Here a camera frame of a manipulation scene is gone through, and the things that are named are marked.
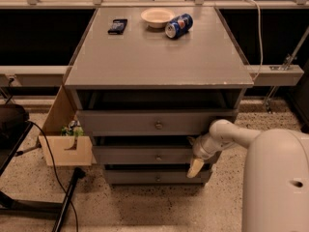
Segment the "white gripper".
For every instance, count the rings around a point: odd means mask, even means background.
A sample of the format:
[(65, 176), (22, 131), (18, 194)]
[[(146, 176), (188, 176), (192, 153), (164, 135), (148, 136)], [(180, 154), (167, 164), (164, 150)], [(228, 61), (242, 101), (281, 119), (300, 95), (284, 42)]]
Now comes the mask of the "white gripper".
[(203, 168), (204, 160), (210, 159), (221, 150), (221, 143), (209, 134), (200, 135), (197, 138), (188, 136), (187, 140), (192, 145), (193, 155), (196, 158), (191, 160), (186, 177), (194, 178)]

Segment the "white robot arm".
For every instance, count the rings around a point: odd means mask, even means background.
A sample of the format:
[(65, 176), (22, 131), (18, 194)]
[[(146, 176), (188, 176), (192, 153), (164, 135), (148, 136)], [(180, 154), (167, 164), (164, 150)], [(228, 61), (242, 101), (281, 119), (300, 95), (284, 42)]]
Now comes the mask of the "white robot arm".
[(193, 178), (215, 154), (239, 145), (247, 150), (241, 232), (309, 232), (309, 135), (300, 131), (241, 128), (227, 120), (188, 139)]

